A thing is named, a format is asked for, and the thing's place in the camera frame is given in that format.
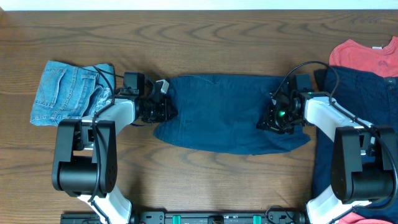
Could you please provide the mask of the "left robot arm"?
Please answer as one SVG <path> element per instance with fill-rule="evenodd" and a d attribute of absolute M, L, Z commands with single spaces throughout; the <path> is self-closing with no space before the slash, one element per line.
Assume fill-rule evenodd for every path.
<path fill-rule="evenodd" d="M 53 159 L 54 189 L 89 205 L 98 223 L 139 223 L 132 202 L 116 185 L 116 136 L 137 119 L 162 123 L 177 113 L 168 99 L 116 98 L 93 115 L 62 120 Z"/>

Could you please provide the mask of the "dark navy blue shorts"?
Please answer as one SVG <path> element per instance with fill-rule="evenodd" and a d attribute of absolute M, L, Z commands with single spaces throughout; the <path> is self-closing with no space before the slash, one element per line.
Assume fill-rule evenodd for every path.
<path fill-rule="evenodd" d="M 219 153 L 262 155 L 290 152 L 310 141 L 297 126 L 293 134 L 263 131 L 256 124 L 282 77 L 193 74 L 168 80 L 178 115 L 160 123 L 154 136 L 168 144 Z"/>

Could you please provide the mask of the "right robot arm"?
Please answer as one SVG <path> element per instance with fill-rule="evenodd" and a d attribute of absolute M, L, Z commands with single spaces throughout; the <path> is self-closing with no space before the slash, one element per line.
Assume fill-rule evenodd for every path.
<path fill-rule="evenodd" d="M 294 127 L 316 126 L 333 142 L 330 185 L 286 223 L 336 223 L 357 209 L 382 210 L 397 198 L 397 146 L 394 130 L 364 121 L 326 92 L 271 94 L 257 128 L 293 134 Z"/>

